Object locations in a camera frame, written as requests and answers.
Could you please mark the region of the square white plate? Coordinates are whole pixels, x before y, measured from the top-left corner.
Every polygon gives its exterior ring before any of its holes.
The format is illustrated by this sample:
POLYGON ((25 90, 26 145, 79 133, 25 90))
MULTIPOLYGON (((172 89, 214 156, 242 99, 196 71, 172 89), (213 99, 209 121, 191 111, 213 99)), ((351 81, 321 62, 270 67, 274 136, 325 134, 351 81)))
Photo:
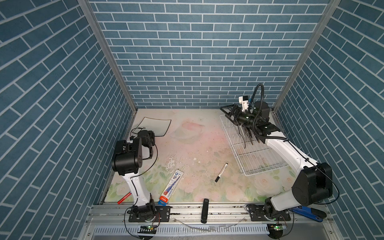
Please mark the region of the square white plate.
POLYGON ((153 131, 156 137, 164 137, 171 125, 172 120, 161 120, 144 117, 134 133, 141 130, 153 131))
POLYGON ((238 128, 238 134, 241 136, 241 138, 243 140, 244 149, 246 149, 246 147, 247 147, 246 137, 245 137, 244 131, 242 129, 242 126, 241 125, 237 125, 237 128, 238 128))

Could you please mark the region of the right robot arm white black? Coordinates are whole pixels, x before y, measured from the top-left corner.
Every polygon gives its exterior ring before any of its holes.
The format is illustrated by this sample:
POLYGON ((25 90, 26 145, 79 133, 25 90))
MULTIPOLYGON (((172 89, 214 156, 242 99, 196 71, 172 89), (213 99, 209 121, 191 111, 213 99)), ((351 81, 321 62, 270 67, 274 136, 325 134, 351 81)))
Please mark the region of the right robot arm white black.
POLYGON ((295 171, 296 180, 290 190, 265 200, 263 214, 272 221, 292 208, 324 205, 334 190, 340 191, 333 181, 332 167, 305 154, 270 121, 271 109, 264 101, 264 91, 264 85, 258 84, 252 97, 241 96, 238 104, 220 110, 237 128, 245 129, 243 138, 267 145, 295 171))

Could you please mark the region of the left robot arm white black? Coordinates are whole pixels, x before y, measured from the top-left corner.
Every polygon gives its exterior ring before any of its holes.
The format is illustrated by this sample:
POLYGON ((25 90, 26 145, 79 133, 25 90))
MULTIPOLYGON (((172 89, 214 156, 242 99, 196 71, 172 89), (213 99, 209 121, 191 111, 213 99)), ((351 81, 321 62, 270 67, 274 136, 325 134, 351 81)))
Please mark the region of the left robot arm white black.
POLYGON ((128 210, 131 222, 144 222, 157 213, 155 202, 143 179, 141 170, 144 160, 154 154, 155 133, 146 128, 137 128, 138 133, 129 140, 116 142, 112 158, 112 169, 127 182, 134 198, 128 210))

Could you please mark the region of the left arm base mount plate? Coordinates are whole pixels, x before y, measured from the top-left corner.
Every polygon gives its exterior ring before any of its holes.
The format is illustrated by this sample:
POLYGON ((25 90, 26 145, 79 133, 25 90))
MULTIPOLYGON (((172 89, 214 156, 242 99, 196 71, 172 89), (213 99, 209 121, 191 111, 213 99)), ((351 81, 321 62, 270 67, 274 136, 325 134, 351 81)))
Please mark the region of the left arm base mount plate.
POLYGON ((130 223, 144 223, 144 222, 169 222, 171 207, 169 206, 155 206, 149 207, 141 206, 135 210, 128 210, 128 221, 130 223))

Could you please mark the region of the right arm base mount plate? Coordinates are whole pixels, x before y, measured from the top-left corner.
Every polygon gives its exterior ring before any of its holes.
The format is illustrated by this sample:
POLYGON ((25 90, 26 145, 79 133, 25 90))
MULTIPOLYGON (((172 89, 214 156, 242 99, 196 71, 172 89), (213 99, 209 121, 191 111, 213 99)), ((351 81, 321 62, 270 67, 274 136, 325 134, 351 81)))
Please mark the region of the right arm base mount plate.
POLYGON ((252 222, 276 222, 278 220, 288 222, 291 220, 288 210, 276 211, 270 205, 247 204, 245 210, 249 213, 252 222))

